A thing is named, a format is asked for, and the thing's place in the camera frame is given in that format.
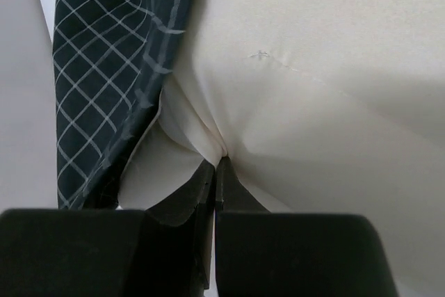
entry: grid pattern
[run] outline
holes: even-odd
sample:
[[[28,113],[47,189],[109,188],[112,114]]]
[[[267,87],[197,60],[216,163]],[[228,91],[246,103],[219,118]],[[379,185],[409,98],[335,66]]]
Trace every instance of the grid pattern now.
[[[56,0],[58,204],[106,194],[159,107],[191,0]]]

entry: beige cloth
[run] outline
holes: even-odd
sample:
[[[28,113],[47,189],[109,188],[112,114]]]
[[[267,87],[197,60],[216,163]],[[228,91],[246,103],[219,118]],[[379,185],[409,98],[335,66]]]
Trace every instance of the beige cloth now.
[[[161,100],[124,208],[228,154],[271,209],[364,214],[445,295],[445,0],[196,0]]]

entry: checkered fabric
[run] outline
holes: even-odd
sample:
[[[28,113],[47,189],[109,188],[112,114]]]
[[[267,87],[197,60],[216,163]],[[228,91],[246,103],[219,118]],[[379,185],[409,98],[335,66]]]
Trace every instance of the checkered fabric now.
[[[190,6],[191,0],[56,0],[60,208],[116,204],[124,165],[157,114]]]

